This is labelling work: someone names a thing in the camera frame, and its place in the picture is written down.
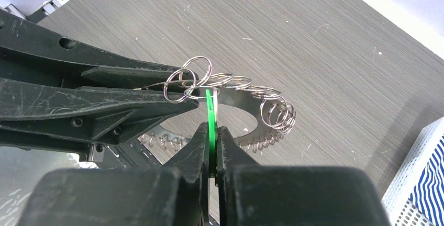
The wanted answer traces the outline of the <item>green key tag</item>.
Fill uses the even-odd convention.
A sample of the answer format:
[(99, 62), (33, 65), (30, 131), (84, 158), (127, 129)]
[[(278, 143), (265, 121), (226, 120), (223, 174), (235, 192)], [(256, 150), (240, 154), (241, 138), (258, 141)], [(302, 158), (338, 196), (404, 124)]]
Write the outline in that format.
[(217, 174), (217, 95), (218, 89), (206, 90), (208, 138), (209, 138), (209, 176), (215, 178)]

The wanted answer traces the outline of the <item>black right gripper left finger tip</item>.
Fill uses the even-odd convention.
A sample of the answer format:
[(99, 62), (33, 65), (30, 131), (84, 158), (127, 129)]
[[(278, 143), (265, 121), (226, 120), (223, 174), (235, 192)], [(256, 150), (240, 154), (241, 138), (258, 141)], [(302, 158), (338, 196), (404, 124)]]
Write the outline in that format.
[(18, 225), (207, 225), (208, 134), (208, 124), (200, 124), (160, 167), (50, 172)]

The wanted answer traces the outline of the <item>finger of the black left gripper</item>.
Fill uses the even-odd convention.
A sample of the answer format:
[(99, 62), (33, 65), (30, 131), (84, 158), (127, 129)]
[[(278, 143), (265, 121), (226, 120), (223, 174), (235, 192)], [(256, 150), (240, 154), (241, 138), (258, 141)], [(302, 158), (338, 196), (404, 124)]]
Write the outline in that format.
[(173, 104), (162, 78), (131, 77), (48, 86), (1, 79), (1, 145), (23, 150), (86, 154), (92, 144), (122, 145), (165, 120), (196, 109)]
[(141, 88), (178, 68), (130, 59), (70, 39), (1, 11), (1, 77), (77, 88)]

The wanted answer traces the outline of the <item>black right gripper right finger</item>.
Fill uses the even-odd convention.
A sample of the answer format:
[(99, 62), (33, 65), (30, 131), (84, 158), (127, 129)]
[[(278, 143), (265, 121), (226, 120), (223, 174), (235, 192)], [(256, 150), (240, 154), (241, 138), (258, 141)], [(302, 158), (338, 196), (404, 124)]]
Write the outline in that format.
[(365, 172), (260, 165), (227, 127), (217, 135), (221, 225), (389, 225)]

